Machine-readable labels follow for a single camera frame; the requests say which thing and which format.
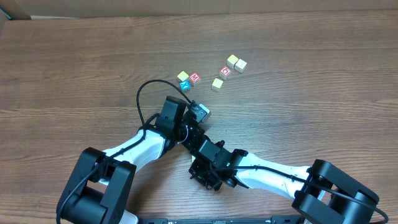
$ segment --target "wooden table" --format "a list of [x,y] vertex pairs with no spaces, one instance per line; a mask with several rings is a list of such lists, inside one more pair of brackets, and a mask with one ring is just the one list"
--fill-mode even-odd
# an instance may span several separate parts
[[[219,93],[226,59],[248,62]],[[136,92],[177,84],[213,116],[225,148],[293,166],[329,161],[380,196],[398,223],[398,11],[134,17],[7,22],[0,40],[0,222],[54,223],[55,207],[85,148],[107,149],[140,126]],[[160,83],[141,93],[160,111]],[[176,147],[140,170],[127,209],[141,217],[238,218],[296,214],[264,190],[190,180]]]

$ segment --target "red cube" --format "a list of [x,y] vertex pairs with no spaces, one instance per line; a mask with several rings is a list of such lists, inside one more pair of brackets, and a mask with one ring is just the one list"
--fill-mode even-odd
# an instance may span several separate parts
[[223,80],[226,80],[229,75],[231,74],[231,69],[229,69],[227,66],[224,66],[221,70],[220,70],[220,77],[223,78]]
[[189,79],[191,80],[193,86],[200,82],[200,76],[196,72],[190,75]]

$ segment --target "small block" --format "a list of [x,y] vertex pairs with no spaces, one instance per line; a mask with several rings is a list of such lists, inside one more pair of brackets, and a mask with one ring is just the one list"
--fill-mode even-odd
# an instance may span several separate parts
[[236,62],[235,70],[242,73],[243,70],[246,68],[246,65],[247,65],[247,63],[244,60],[239,59],[238,62]]
[[191,80],[193,86],[200,83],[200,76],[196,72],[190,75],[189,79]]
[[223,80],[215,78],[213,84],[211,84],[211,88],[213,90],[219,91],[221,89],[221,86],[223,85],[223,82],[224,82]]
[[189,85],[188,80],[180,82],[180,87],[182,91],[189,91],[189,89],[191,89],[191,85]]
[[234,66],[235,66],[235,64],[236,64],[236,62],[237,62],[238,60],[239,60],[239,59],[238,59],[235,55],[231,55],[231,56],[229,56],[229,58],[227,59],[226,64],[227,64],[230,68],[234,68]]
[[177,75],[179,82],[184,82],[188,77],[189,75],[184,71],[182,71],[179,75]]
[[229,69],[227,66],[224,66],[221,70],[220,70],[220,77],[223,79],[223,80],[226,80],[228,77],[229,77],[229,75],[231,74],[231,69]]

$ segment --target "yellow cube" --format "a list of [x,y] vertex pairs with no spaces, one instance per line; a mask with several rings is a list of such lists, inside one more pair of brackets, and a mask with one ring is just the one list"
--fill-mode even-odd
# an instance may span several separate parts
[[227,64],[230,68],[234,68],[234,66],[235,66],[235,64],[236,64],[236,62],[237,62],[238,60],[239,60],[239,59],[238,59],[235,55],[231,55],[231,56],[229,56],[229,58],[227,59],[226,64]]
[[218,78],[214,79],[213,84],[211,84],[211,88],[216,91],[220,91],[221,86],[223,85],[223,80],[219,80]]
[[177,75],[179,82],[184,82],[188,77],[189,75],[184,71],[182,71],[179,75]]

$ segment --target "blue cube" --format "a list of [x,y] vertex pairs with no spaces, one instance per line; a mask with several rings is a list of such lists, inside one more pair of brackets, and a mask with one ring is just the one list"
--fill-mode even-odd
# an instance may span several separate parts
[[188,91],[189,89],[191,89],[191,85],[189,84],[188,80],[180,82],[180,87],[182,91]]

